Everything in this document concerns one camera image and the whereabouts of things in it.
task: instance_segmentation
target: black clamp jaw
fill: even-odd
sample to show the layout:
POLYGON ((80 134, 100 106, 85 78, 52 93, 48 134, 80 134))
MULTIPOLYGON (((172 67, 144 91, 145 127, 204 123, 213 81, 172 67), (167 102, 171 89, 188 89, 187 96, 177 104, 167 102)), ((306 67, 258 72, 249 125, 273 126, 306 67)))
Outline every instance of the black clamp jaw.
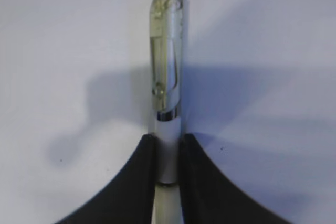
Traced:
MULTIPOLYGON (((158 139, 144 135, 119 174, 59 224, 151 224, 158 139)), ((178 157, 185 224, 288 223, 235 186, 205 154, 192 134, 183 136, 178 157)))

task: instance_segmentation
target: metal band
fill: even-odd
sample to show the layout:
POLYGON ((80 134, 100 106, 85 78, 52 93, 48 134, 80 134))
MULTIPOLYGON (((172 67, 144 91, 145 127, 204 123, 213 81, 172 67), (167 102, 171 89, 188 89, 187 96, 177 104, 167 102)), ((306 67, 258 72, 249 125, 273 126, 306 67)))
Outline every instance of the metal band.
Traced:
POLYGON ((168 122, 180 115, 180 104, 178 104, 175 108, 168 112, 157 112, 156 119, 160 122, 168 122))
POLYGON ((156 184, 158 186, 163 187, 163 188, 171 188, 171 187, 177 186, 179 183, 178 182, 173 182, 173 183, 167 184, 167 183, 162 183, 162 182, 158 181, 158 182, 156 182, 156 184))

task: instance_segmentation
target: white surface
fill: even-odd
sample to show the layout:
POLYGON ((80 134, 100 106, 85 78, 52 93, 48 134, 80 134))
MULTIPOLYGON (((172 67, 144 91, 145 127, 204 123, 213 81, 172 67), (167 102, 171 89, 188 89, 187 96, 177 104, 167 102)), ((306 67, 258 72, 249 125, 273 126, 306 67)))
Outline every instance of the white surface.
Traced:
MULTIPOLYGON (((147 132, 150 2, 0 0, 1 223, 64 217, 147 132)), ((334 223, 334 0, 190 0, 189 15, 187 130, 268 208, 334 223)))

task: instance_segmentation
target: white wall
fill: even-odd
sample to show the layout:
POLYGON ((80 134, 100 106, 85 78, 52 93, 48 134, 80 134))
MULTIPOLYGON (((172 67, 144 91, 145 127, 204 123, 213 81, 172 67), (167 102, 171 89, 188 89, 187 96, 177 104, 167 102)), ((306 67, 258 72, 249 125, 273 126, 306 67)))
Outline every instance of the white wall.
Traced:
MULTIPOLYGON (((150 2, 0 0, 1 223, 64 217, 147 132, 150 2)), ((334 0, 186 9, 186 130, 266 207, 333 223, 334 0)))

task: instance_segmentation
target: white plastic tube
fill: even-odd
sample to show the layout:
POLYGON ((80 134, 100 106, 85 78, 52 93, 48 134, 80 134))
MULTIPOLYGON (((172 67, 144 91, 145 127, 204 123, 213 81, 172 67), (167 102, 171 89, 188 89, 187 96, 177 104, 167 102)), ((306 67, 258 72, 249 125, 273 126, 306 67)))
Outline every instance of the white plastic tube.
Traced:
POLYGON ((155 120, 155 135, 160 139, 158 150, 158 181, 163 184, 177 182, 177 151, 181 136, 181 118, 167 122, 155 120))

